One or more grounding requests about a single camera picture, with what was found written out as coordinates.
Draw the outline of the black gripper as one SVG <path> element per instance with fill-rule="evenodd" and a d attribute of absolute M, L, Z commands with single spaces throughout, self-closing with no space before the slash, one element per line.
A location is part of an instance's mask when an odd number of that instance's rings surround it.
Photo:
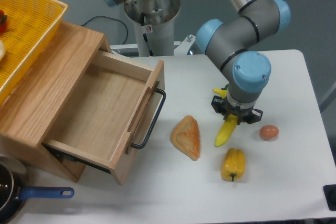
<path fill-rule="evenodd" d="M 237 116 L 237 124 L 254 124 L 261 121 L 262 110 L 254 109 L 256 100 L 250 103 L 236 103 L 234 100 L 232 102 L 233 104 L 227 98 L 223 99 L 215 95 L 212 98 L 211 105 L 216 113 L 223 115 L 223 119 L 229 114 Z"/>

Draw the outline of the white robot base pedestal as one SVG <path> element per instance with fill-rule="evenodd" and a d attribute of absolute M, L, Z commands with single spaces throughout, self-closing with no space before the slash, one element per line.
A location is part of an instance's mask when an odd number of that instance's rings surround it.
<path fill-rule="evenodd" d="M 124 11 L 133 22 L 139 57 L 174 53 L 174 20 L 181 0 L 127 0 Z"/>

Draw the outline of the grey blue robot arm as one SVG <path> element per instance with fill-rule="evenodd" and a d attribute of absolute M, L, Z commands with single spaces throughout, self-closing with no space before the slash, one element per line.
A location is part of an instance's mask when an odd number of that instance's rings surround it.
<path fill-rule="evenodd" d="M 174 52 L 174 19 L 181 0 L 105 0 L 109 6 L 123 5 L 133 21 L 139 56 L 170 56 Z M 228 81 L 227 93 L 214 97 L 212 107 L 225 120 L 253 124 L 262 118 L 255 104 L 267 85 L 271 65 L 251 46 L 276 34 L 291 20 L 283 0 L 231 0 L 238 18 L 229 24 L 211 19 L 196 33 L 196 44 Z"/>

